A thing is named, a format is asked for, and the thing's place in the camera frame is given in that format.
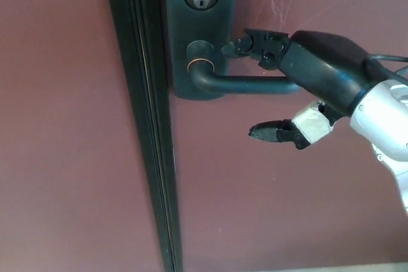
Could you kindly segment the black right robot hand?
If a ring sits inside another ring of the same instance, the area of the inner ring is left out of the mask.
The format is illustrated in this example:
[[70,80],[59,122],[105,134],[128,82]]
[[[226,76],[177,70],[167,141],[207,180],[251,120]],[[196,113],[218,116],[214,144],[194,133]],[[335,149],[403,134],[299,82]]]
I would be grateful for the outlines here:
[[299,150],[329,135],[339,119],[350,117],[369,90],[387,79],[383,66],[348,38],[317,31],[246,29],[245,36],[222,48],[226,57],[251,57],[266,70],[278,69],[290,82],[319,100],[291,120],[262,122],[249,136],[261,141],[293,142]]

